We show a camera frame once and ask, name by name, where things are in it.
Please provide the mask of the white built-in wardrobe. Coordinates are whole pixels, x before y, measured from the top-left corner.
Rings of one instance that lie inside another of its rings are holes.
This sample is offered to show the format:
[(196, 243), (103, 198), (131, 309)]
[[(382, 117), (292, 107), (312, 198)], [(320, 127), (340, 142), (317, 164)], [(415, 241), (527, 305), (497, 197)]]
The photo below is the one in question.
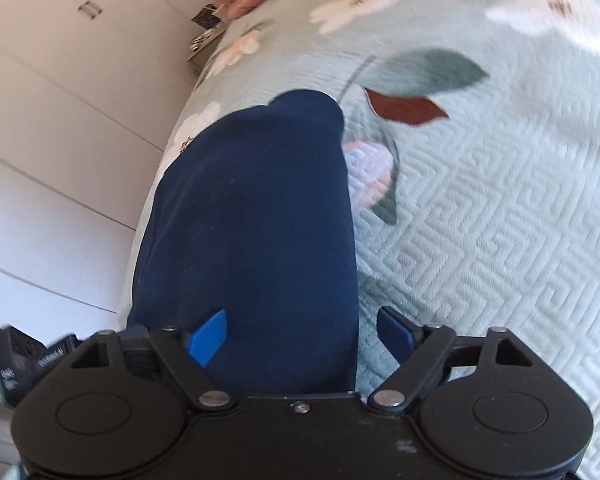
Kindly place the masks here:
[(207, 1), (0, 0), (0, 325), (116, 325)]

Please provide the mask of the floral green bedspread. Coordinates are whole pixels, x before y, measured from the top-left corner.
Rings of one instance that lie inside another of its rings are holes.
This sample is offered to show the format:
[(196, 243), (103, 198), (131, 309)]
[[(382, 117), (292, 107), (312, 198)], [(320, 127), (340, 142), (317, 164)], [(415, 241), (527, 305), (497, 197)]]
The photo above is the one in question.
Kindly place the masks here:
[(600, 0), (268, 0), (230, 24), (160, 165), (234, 110), (343, 108), (361, 287), (358, 386), (394, 369), (383, 302), (511, 328), (595, 418), (600, 479)]

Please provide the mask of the beige two-drawer nightstand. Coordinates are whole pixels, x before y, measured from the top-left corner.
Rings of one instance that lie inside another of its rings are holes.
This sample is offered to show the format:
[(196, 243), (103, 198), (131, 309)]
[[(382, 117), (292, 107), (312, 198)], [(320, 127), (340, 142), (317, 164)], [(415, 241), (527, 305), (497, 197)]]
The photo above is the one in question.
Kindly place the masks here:
[(192, 21), (202, 28), (202, 32), (198, 32), (189, 41), (187, 63), (193, 67), (195, 74), (200, 76), (230, 24), (227, 6), (208, 3), (192, 18)]

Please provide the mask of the navy blue striped hoodie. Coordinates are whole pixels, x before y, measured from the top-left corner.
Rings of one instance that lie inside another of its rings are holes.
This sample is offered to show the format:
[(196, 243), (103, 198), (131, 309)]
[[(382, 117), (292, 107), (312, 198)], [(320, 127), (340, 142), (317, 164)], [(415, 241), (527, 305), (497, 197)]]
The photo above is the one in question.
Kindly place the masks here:
[(209, 376), (232, 393), (355, 386), (358, 278), (341, 148), (325, 93), (289, 91), (201, 131), (157, 185), (128, 321), (196, 330), (226, 315)]

